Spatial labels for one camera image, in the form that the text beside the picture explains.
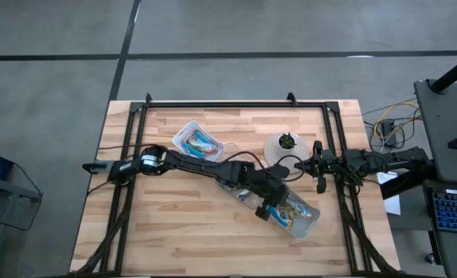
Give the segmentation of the white plastic handled bin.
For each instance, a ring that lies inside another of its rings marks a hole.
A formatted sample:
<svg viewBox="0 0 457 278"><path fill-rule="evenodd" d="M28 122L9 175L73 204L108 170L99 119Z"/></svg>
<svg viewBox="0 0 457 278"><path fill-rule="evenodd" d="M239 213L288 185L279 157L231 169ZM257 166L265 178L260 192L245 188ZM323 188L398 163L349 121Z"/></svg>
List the white plastic handled bin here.
<svg viewBox="0 0 457 278"><path fill-rule="evenodd" d="M211 140L213 142L214 145L216 145L218 147L217 153L215 153L215 154L206 153L209 156L208 161L216 161L222 152L224 144L221 143L220 141L217 141L213 136L210 135L210 133L205 131L195 120L192 120L192 121L188 122L186 125L184 125L183 128L180 129L176 135L174 135L174 137L172 138L172 143L182 153L186 154L182 147L182 144L187 144L189 141L196 141L196 138L193 135L193 133L195 131L200 131L201 133L203 133L209 140Z"/></svg>

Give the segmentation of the white paper sheet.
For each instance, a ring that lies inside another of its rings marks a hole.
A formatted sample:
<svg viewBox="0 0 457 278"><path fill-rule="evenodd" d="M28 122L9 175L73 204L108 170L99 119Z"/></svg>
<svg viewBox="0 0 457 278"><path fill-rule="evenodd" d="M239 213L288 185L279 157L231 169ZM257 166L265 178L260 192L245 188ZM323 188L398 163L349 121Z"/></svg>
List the white paper sheet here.
<svg viewBox="0 0 457 278"><path fill-rule="evenodd" d="M380 185L383 185L386 181L390 181L398 176L397 173L389 171L387 173L379 172L377 173L377 181ZM401 204L399 195L394 195L393 197L387 198L384 200L384 207L387 214L391 215L400 215L401 214Z"/></svg>

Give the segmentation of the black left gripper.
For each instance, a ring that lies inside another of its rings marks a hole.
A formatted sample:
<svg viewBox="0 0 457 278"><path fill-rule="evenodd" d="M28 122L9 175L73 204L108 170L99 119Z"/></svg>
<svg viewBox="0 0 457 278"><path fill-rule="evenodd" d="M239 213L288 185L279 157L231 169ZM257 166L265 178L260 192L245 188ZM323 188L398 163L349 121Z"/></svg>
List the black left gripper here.
<svg viewBox="0 0 457 278"><path fill-rule="evenodd" d="M249 172L250 191L263 198L263 204L256 209L256 216L267 221L270 213L269 206L279 211L286 211L285 201L290 197L291 191L284 182L289 175L289 169L275 164L262 171L251 170Z"/></svg>

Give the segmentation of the black pole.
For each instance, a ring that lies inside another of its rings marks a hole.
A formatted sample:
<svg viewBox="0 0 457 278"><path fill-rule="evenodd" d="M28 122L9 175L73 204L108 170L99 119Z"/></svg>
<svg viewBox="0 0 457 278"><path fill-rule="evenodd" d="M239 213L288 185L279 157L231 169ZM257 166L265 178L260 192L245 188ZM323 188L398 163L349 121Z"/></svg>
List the black pole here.
<svg viewBox="0 0 457 278"><path fill-rule="evenodd" d="M431 83L429 87L433 93L442 95L455 81L457 81L457 65Z"/></svg>

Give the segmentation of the small succulent in white pot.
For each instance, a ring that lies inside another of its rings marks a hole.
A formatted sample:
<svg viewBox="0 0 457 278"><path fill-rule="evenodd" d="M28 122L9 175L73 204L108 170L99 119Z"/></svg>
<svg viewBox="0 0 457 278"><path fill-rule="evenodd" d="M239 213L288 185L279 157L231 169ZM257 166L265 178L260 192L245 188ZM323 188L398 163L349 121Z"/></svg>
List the small succulent in white pot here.
<svg viewBox="0 0 457 278"><path fill-rule="evenodd" d="M293 154L295 146L297 146L297 143L290 132L287 134L281 134L278 138L278 148L276 153L281 157Z"/></svg>

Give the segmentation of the black rainbow backlit keyboard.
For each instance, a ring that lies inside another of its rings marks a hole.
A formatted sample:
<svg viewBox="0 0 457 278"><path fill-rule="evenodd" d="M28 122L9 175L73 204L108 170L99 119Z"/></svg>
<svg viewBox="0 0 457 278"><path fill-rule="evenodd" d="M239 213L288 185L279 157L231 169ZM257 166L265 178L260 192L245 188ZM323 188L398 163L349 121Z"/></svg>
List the black rainbow backlit keyboard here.
<svg viewBox="0 0 457 278"><path fill-rule="evenodd" d="M437 229L457 232L457 190L435 189L432 192L432 212Z"/></svg>

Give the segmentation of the small plant in white pot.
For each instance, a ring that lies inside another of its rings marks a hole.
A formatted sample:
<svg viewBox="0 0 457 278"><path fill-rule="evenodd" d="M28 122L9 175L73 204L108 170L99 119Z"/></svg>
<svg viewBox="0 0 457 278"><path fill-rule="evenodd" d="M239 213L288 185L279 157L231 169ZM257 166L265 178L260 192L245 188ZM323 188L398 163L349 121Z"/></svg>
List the small plant in white pot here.
<svg viewBox="0 0 457 278"><path fill-rule="evenodd" d="M299 138L296 134L292 134L295 139L297 146L293 150L293 154L288 154L285 156L279 156L276 151L278 148L278 138L281 134L277 133L269 137L264 146L264 157L268 165L273 166L277 161L279 164L287 167L291 174L299 173L300 171L294 167L294 164L298 162L297 158L294 158L293 155L297 156L300 160L305 161L310 158L310 150L307 147L306 143Z"/></svg>

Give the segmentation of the dark grey side table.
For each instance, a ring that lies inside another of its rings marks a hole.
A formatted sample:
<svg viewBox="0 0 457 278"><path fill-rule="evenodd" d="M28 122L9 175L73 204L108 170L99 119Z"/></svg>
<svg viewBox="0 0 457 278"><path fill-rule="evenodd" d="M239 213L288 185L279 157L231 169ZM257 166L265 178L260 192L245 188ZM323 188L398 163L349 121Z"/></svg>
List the dark grey side table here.
<svg viewBox="0 0 457 278"><path fill-rule="evenodd" d="M449 148L457 139L457 83L445 94L432 92L427 80L415 82L414 88L438 178L457 182L457 149Z"/></svg>

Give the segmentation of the clear plastic bin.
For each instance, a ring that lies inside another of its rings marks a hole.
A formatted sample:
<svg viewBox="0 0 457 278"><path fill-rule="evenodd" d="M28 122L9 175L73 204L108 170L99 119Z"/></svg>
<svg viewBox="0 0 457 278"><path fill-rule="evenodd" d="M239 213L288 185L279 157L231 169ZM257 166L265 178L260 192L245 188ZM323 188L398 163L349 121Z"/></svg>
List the clear plastic bin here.
<svg viewBox="0 0 457 278"><path fill-rule="evenodd" d="M220 154L220 156L217 158L217 162L222 162L224 161L225 159L229 158L230 156L236 154L236 153L239 153L241 150L239 149L239 147L235 144L235 143L227 143L224 145L223 149L222 149L222 152ZM262 166L259 164L259 162L250 154L240 154L234 158L230 158L230 161L231 160L237 160L237 161L249 161L249 162L253 162L255 164L255 169L257 171L262 171ZM226 183L222 182L222 181L215 181L218 184L225 184L227 185ZM228 195L230 195L231 197L233 197L237 202L239 202L241 205L244 205L246 208L248 209L253 209L253 210L256 210L258 207L260 207L262 204L263 204L263 201L264 199L263 198L260 198L257 194L255 194L254 192L251 192L251 194L247 197L247 199L244 201L244 202L241 202L237 199L237 194L243 190L242 188L235 188L234 191L231 191L231 192L227 192L225 190L223 190L225 193L227 193Z"/></svg>

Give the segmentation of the black power adapter box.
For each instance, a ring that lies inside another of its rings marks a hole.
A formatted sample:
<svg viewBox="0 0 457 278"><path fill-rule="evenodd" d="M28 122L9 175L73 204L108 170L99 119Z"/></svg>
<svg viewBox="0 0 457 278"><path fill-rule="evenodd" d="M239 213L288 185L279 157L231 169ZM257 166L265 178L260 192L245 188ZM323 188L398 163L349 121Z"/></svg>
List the black power adapter box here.
<svg viewBox="0 0 457 278"><path fill-rule="evenodd" d="M385 120L381 123L381 135L384 137L383 142L385 147L396 146L397 138L394 132L395 128L394 120Z"/></svg>

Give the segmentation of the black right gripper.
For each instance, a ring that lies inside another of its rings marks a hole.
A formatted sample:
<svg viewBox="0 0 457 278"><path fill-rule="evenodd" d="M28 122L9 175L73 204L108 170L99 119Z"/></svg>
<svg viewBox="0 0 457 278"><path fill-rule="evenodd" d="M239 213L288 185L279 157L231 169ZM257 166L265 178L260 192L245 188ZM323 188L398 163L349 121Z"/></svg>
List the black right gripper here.
<svg viewBox="0 0 457 278"><path fill-rule="evenodd" d="M334 156L333 152L329 150L323 151L321 141L315 141L313 143L312 158L305 161L298 159L298 162L294 165L296 169L305 172L308 175L315 174L315 177L317 178L318 193L324 193L327 189L327 182L324 177L325 174L333 175L334 181L339 186L337 192L344 193L346 170L342 165L342 161Z"/></svg>

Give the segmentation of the black aluminium frame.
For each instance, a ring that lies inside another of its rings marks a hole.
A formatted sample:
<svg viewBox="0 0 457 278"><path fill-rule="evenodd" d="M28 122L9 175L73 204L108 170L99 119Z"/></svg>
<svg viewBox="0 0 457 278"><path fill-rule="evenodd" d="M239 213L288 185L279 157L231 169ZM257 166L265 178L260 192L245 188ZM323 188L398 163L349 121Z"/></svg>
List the black aluminium frame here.
<svg viewBox="0 0 457 278"><path fill-rule="evenodd" d="M96 158L131 158L144 144L172 146L188 122L215 139L235 143L235 155L262 155L279 132L298 134L337 151L367 146L356 100L114 101L107 111ZM344 233L337 189L322 195L304 176L292 190L320 210L304 239L296 239L223 192L206 177L169 171L137 175L129 185L91 178L69 274L115 276L347 276L364 268L356 236Z"/></svg>

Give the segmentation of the grey plastic tray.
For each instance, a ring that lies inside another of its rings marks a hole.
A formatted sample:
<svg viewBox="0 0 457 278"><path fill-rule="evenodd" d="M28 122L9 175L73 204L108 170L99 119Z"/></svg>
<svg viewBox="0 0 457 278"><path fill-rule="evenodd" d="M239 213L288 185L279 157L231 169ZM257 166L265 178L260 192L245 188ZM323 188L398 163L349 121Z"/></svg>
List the grey plastic tray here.
<svg viewBox="0 0 457 278"><path fill-rule="evenodd" d="M297 193L295 193L292 189L289 188L291 191L290 197L285 201L286 204L289 205L294 205L295 207L298 204L303 204L306 205L307 208L310 210L312 213L312 216L309 218L304 218L302 219L299 223L295 224L292 229L287 229L283 228L276 220L272 218L272 216L269 216L269 219L267 220L268 222L272 223L273 225L281 228L282 230L286 231L289 233L291 236L293 236L296 239L304 239L307 237L309 234L310 230L315 226L317 223L319 217L320 217L320 211L318 208L315 208L311 206L308 202L306 202L304 199L302 199ZM279 211L280 215L284 219L288 219L288 213L281 212Z"/></svg>

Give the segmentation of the grey keyboard desk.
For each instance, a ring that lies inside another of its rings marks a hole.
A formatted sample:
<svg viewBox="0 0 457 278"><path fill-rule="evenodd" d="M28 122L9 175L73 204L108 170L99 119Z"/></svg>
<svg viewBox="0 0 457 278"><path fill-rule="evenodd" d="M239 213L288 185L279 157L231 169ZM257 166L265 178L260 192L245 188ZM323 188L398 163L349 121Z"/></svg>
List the grey keyboard desk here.
<svg viewBox="0 0 457 278"><path fill-rule="evenodd" d="M432 235L435 241L433 253L436 262L443 266L445 275L448 278L457 278L457 232L437 229L434 223L434 213L432 212L432 192L435 189L457 190L457 183L426 180L423 182L422 187L425 194L427 213L432 224Z"/></svg>

